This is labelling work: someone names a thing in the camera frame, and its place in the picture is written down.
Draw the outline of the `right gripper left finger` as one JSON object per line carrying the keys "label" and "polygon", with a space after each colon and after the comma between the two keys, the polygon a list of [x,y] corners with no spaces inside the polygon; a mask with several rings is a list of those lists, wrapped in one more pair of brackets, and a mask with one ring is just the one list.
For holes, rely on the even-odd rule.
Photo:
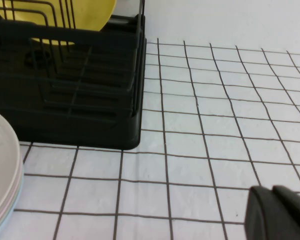
{"label": "right gripper left finger", "polygon": [[300,226],[269,189],[249,190],[244,220],[248,240],[300,240]]}

